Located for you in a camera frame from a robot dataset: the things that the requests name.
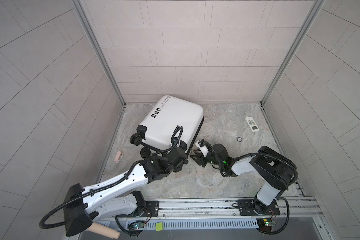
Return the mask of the black and white suitcase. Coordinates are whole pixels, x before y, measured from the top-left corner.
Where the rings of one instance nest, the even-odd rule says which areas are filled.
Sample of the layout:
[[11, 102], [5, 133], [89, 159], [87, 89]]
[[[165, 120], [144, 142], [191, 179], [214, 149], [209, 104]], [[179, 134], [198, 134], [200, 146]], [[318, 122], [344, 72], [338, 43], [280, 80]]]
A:
[[188, 155], [195, 143], [204, 121], [203, 108], [169, 95], [161, 97], [144, 120], [138, 125], [137, 132], [130, 138], [130, 143], [143, 145], [155, 152], [168, 149], [179, 136], [174, 137], [177, 127], [183, 127], [178, 146]]

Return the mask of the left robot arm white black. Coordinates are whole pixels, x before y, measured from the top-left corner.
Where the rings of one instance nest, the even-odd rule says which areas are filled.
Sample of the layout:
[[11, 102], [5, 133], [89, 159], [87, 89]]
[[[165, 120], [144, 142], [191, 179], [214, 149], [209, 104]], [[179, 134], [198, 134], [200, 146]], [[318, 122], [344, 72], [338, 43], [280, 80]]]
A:
[[87, 230], [96, 218], [105, 215], [103, 205], [119, 200], [119, 196], [132, 191], [132, 198], [121, 199], [123, 207], [113, 215], [140, 214], [145, 208], [145, 200], [136, 188], [167, 177], [171, 172], [179, 172], [188, 163], [186, 152], [173, 147], [167, 152], [155, 153], [134, 162], [129, 170], [107, 181], [82, 187], [80, 184], [69, 188], [65, 201], [47, 213], [39, 222], [40, 229], [64, 226], [66, 236], [71, 237]]

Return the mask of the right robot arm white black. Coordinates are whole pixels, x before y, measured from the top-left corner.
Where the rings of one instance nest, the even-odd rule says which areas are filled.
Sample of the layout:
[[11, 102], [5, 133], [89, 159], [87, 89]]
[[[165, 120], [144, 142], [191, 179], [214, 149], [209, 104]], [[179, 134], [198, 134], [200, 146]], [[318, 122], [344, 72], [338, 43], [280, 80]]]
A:
[[196, 143], [197, 149], [191, 155], [203, 168], [207, 164], [216, 166], [220, 174], [227, 177], [257, 172], [265, 183], [254, 197], [250, 209], [258, 215], [270, 211], [272, 203], [277, 200], [298, 179], [296, 165], [267, 146], [258, 152], [245, 154], [236, 158], [230, 157], [227, 149], [221, 144], [210, 145], [204, 140]]

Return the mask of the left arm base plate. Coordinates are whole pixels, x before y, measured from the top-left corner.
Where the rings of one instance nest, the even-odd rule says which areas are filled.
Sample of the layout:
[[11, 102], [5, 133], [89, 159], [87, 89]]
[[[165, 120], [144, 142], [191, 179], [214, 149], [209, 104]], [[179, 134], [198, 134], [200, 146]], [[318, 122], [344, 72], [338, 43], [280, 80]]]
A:
[[130, 217], [157, 217], [159, 212], [159, 201], [146, 201], [137, 203], [137, 208], [130, 214]]

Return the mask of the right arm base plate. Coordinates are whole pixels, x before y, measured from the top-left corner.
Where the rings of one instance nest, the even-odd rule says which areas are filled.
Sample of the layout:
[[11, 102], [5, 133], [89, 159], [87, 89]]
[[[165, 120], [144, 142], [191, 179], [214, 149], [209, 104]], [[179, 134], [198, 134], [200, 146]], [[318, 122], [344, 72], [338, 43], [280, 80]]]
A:
[[260, 201], [244, 199], [237, 200], [236, 204], [241, 216], [279, 216], [281, 214], [276, 200], [273, 200], [269, 206]]

